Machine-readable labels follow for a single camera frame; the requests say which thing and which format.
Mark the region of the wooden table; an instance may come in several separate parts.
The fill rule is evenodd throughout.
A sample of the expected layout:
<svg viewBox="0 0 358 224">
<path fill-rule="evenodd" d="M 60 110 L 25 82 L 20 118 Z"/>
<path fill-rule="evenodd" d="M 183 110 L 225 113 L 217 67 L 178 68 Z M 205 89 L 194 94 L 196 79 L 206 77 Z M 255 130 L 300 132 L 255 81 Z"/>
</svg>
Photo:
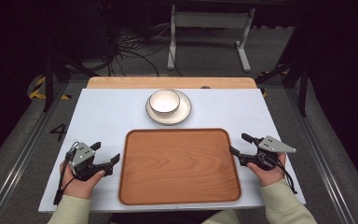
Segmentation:
<svg viewBox="0 0 358 224">
<path fill-rule="evenodd" d="M 256 89 L 250 77 L 92 77 L 88 89 Z"/>
</svg>

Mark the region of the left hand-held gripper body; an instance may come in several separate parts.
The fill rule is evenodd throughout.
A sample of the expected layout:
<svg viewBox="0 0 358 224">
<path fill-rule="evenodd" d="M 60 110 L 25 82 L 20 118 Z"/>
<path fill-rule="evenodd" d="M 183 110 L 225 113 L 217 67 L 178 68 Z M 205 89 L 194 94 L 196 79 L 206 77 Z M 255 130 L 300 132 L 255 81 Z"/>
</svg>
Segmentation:
<svg viewBox="0 0 358 224">
<path fill-rule="evenodd" d="M 87 181 L 103 169 L 104 164 L 93 163 L 96 151 L 80 142 L 70 153 L 69 165 L 76 179 Z"/>
</svg>

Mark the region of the black tripod stand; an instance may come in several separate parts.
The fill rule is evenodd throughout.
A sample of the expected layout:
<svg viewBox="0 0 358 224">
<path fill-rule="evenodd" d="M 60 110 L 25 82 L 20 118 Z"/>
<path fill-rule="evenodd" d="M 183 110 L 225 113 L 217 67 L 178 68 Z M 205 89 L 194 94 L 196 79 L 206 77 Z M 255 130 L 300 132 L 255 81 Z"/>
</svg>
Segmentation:
<svg viewBox="0 0 358 224">
<path fill-rule="evenodd" d="M 42 40 L 41 49 L 44 57 L 43 75 L 46 78 L 46 100 L 44 111 L 48 112 L 54 101 L 58 99 L 58 96 L 54 96 L 54 76 L 56 76 L 60 82 L 65 83 L 67 83 L 70 79 L 69 72 L 65 67 L 67 64 L 71 65 L 88 77 L 97 77 L 97 74 L 90 71 L 80 63 L 76 63 L 60 54 L 52 39 Z"/>
<path fill-rule="evenodd" d="M 258 77 L 255 80 L 256 84 L 261 84 L 273 77 L 276 77 L 280 72 L 290 69 L 288 74 L 282 80 L 282 86 L 285 89 L 292 89 L 297 82 L 299 82 L 299 92 L 297 98 L 297 107 L 300 114 L 306 116 L 306 98 L 308 90 L 308 79 L 309 79 L 309 62 L 310 52 L 303 50 L 298 56 L 295 56 L 292 60 L 287 63 L 278 63 L 277 66 L 270 71 L 266 76 Z"/>
</svg>

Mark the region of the person's right hand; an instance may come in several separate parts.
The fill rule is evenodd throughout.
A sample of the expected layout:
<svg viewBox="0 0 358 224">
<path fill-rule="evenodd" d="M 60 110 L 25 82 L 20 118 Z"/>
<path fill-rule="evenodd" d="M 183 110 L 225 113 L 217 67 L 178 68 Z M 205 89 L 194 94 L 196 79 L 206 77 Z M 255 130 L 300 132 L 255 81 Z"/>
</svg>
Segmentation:
<svg viewBox="0 0 358 224">
<path fill-rule="evenodd" d="M 248 162 L 247 167 L 257 176 L 261 187 L 272 185 L 285 178 L 285 172 L 279 167 L 264 171 L 252 162 Z"/>
</svg>

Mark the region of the white plate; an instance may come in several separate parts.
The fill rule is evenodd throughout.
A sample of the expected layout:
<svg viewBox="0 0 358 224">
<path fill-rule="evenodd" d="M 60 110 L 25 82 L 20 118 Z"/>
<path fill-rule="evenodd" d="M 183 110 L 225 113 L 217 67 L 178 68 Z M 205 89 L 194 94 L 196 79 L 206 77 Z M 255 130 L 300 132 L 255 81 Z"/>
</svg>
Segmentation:
<svg viewBox="0 0 358 224">
<path fill-rule="evenodd" d="M 177 110 L 169 114 L 155 113 L 147 104 L 148 103 L 148 99 L 147 99 L 145 103 L 146 113 L 155 122 L 164 125 L 174 125 L 184 121 L 190 115 L 192 110 L 192 104 L 190 99 L 181 91 L 178 90 L 172 90 L 172 91 L 175 91 L 179 95 L 180 105 Z"/>
</svg>

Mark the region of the person's pale clothing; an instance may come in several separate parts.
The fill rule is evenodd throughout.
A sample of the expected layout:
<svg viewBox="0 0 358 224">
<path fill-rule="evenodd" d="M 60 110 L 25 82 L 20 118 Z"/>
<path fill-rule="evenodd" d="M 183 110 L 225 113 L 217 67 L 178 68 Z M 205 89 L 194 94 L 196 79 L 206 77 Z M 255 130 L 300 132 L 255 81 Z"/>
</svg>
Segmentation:
<svg viewBox="0 0 358 224">
<path fill-rule="evenodd" d="M 240 222 L 237 211 L 228 209 L 208 217 L 201 224 L 240 224 Z"/>
</svg>

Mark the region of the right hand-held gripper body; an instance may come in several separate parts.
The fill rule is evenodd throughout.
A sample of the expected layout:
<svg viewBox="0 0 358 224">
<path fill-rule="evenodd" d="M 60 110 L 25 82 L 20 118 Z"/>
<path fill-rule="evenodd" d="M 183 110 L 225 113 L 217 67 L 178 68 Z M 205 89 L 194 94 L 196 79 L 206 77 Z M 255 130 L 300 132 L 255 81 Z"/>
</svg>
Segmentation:
<svg viewBox="0 0 358 224">
<path fill-rule="evenodd" d="M 255 144 L 257 151 L 255 155 L 243 154 L 246 158 L 246 165 L 248 162 L 252 162 L 264 171 L 272 170 L 279 165 L 279 153 L 296 153 L 294 147 L 290 147 L 272 136 L 254 137 L 254 139 L 253 144 Z"/>
</svg>

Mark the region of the white bowl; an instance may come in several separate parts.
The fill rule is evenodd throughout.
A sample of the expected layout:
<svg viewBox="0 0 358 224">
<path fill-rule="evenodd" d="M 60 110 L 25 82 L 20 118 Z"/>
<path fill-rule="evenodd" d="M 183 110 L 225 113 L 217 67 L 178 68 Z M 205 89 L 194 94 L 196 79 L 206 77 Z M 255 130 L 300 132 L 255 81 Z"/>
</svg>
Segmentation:
<svg viewBox="0 0 358 224">
<path fill-rule="evenodd" d="M 157 114 L 169 114 L 178 109 L 180 97 L 172 90 L 158 90 L 148 98 L 147 104 Z"/>
</svg>

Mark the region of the wooden tray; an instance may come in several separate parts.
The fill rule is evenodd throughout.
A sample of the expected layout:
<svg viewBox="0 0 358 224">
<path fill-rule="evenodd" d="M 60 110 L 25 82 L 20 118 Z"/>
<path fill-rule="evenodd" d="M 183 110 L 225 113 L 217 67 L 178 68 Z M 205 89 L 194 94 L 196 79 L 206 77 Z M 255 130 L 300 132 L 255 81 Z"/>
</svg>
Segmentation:
<svg viewBox="0 0 358 224">
<path fill-rule="evenodd" d="M 125 205 L 230 203 L 241 184 L 223 129 L 133 130 L 118 198 Z"/>
</svg>

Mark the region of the white metal stand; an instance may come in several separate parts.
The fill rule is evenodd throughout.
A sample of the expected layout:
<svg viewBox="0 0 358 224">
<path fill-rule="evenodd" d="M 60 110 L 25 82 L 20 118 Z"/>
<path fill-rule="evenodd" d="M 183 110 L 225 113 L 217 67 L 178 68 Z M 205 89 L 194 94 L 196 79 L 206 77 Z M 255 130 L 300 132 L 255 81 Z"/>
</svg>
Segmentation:
<svg viewBox="0 0 358 224">
<path fill-rule="evenodd" d="M 185 12 L 180 11 L 176 5 L 172 5 L 171 10 L 171 41 L 169 45 L 169 55 L 167 68 L 175 68 L 176 56 L 176 29 L 185 28 L 221 28 L 221 29 L 242 29 L 241 40 L 235 42 L 238 55 L 240 57 L 242 69 L 248 73 L 251 71 L 244 46 L 254 19 L 255 9 L 251 8 L 245 13 L 220 13 L 220 12 Z"/>
</svg>

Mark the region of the yellow black floor tape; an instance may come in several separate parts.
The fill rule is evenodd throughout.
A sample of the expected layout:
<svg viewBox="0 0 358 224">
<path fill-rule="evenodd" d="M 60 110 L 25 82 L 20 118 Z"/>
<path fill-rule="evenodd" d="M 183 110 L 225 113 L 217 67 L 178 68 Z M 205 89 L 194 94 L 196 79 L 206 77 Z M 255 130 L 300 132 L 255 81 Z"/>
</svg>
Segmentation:
<svg viewBox="0 0 358 224">
<path fill-rule="evenodd" d="M 280 72 L 278 75 L 280 75 L 280 76 L 286 76 L 289 71 L 290 71 L 290 69 L 286 69 L 286 70 Z M 268 72 L 268 71 L 263 71 L 263 72 L 261 72 L 261 73 L 258 74 L 258 77 L 266 76 L 268 73 L 270 73 L 270 72 Z M 266 97 L 268 96 L 268 94 L 267 94 L 267 92 L 266 92 L 266 90 L 265 90 L 264 88 L 261 88 L 260 91 L 261 91 L 261 93 L 262 93 L 262 95 L 263 95 L 264 98 L 266 98 Z"/>
<path fill-rule="evenodd" d="M 46 100 L 47 96 L 45 93 L 41 93 L 40 90 L 42 88 L 42 86 L 45 84 L 46 82 L 46 77 L 44 75 L 41 75 L 36 83 L 34 84 L 33 89 L 31 90 L 31 92 L 28 94 L 30 99 L 43 99 Z"/>
</svg>

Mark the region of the metal floor rail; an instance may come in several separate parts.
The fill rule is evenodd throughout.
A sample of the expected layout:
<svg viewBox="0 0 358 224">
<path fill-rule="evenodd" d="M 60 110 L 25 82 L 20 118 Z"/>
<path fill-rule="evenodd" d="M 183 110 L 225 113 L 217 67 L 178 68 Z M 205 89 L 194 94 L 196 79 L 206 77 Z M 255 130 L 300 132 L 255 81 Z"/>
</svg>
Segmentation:
<svg viewBox="0 0 358 224">
<path fill-rule="evenodd" d="M 294 109 L 296 116 L 299 120 L 302 130 L 305 132 L 306 138 L 310 144 L 310 154 L 317 166 L 317 169 L 322 177 L 324 186 L 328 192 L 328 195 L 336 209 L 341 224 L 355 224 L 352 213 L 342 195 L 342 192 L 337 185 L 337 181 L 333 176 L 333 173 L 324 157 L 322 148 L 317 141 L 316 135 L 313 132 L 307 117 L 300 111 L 297 105 L 298 99 L 296 93 L 292 89 L 285 90 L 291 107 Z"/>
<path fill-rule="evenodd" d="M 66 88 L 66 83 L 57 85 L 53 91 L 53 102 L 46 112 L 44 112 L 45 104 L 33 100 L 0 147 L 0 215 L 21 180 L 21 176 L 39 144 L 42 131 Z"/>
</svg>

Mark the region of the person's left hand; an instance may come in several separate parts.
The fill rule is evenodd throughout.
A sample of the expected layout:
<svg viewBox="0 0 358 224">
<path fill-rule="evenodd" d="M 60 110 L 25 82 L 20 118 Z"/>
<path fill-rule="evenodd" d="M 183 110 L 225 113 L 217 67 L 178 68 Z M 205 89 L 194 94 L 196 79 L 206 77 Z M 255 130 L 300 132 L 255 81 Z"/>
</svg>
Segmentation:
<svg viewBox="0 0 358 224">
<path fill-rule="evenodd" d="M 104 177 L 104 171 L 96 173 L 87 181 L 81 181 L 74 178 L 71 168 L 63 161 L 60 164 L 60 171 L 63 172 L 60 188 L 64 195 L 89 200 L 93 189 Z"/>
</svg>

